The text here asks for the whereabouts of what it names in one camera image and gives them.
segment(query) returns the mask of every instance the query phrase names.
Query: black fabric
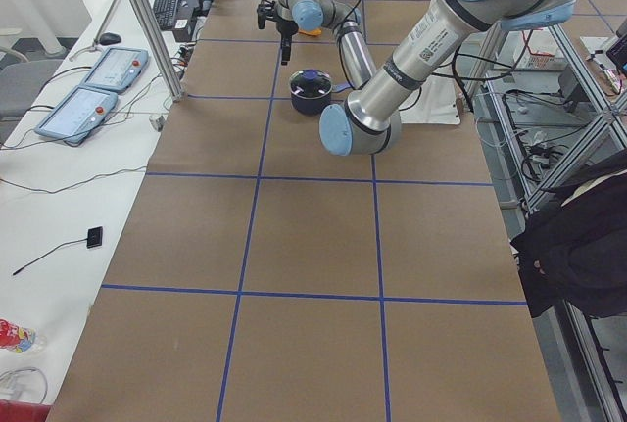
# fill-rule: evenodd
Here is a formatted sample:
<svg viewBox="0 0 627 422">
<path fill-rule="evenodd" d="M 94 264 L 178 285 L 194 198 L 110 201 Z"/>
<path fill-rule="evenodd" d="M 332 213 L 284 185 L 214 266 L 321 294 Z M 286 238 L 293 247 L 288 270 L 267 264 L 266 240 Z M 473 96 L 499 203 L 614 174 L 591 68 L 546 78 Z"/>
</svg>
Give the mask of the black fabric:
<svg viewBox="0 0 627 422">
<path fill-rule="evenodd" d="M 627 168 L 627 152 L 582 169 L 527 221 L 511 243 L 531 315 L 564 299 L 588 315 L 627 311 L 627 174 L 562 206 L 584 182 Z M 540 263 L 540 269 L 534 262 Z"/>
</svg>

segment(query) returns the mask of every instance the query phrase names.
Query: brown table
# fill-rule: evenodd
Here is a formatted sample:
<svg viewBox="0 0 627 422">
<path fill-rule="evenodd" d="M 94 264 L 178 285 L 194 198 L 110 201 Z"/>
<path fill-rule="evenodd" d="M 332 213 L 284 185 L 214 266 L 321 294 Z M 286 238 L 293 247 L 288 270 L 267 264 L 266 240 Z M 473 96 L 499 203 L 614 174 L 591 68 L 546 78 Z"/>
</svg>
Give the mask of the brown table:
<svg viewBox="0 0 627 422">
<path fill-rule="evenodd" d="M 557 421 L 473 120 L 324 152 L 328 34 L 217 0 L 50 422 Z M 378 64 L 429 0 L 364 0 Z"/>
</svg>

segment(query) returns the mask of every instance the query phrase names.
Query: computer mouse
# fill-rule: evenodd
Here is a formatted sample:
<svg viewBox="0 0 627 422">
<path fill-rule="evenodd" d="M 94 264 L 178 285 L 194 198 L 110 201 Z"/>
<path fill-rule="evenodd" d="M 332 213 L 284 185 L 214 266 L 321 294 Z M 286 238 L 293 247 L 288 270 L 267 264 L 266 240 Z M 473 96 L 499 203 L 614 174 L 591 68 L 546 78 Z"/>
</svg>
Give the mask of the computer mouse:
<svg viewBox="0 0 627 422">
<path fill-rule="evenodd" d="M 100 35 L 100 38 L 98 39 L 98 43 L 101 45 L 113 45 L 115 43 L 120 43 L 121 42 L 121 37 L 119 35 L 117 35 L 116 33 L 112 33 L 112 32 L 105 32 L 102 35 Z"/>
</svg>

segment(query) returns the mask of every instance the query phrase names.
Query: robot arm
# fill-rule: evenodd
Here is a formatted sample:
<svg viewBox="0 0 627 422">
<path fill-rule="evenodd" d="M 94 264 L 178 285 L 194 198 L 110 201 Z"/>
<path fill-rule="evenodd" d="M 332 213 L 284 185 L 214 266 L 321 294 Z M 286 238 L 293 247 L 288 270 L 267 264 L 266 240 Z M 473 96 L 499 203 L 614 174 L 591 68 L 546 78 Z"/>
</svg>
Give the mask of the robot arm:
<svg viewBox="0 0 627 422">
<path fill-rule="evenodd" d="M 295 16 L 309 16 L 314 12 L 302 13 L 297 9 L 299 6 L 302 9 L 301 3 L 308 1 L 316 3 L 324 21 L 317 0 L 284 3 Z M 357 65 L 360 67 L 357 72 L 367 77 L 367 83 L 356 85 L 358 90 L 348 96 L 343 106 L 335 104 L 324 110 L 320 118 L 323 145 L 332 154 L 343 156 L 374 154 L 391 147 L 400 136 L 398 107 L 468 35 L 486 31 L 496 22 L 501 22 L 504 30 L 562 23 L 572 15 L 574 3 L 575 0 L 433 0 L 427 13 L 382 68 L 367 77 L 364 66 Z M 339 26 L 340 33 L 346 23 L 343 21 Z"/>
</svg>

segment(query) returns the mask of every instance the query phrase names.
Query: chair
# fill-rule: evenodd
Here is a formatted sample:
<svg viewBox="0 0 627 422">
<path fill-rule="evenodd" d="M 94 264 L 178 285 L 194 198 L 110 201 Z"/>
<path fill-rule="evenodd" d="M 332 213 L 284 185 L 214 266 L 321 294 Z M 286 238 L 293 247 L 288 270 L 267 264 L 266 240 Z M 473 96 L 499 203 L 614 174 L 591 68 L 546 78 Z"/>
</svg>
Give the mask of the chair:
<svg viewBox="0 0 627 422">
<path fill-rule="evenodd" d="M 0 29 L 0 36 L 19 32 L 19 29 Z M 26 55 L 2 46 L 0 52 L 20 60 L 0 71 L 0 120 L 19 118 L 32 106 L 41 86 L 52 77 L 63 60 L 29 61 Z"/>
</svg>

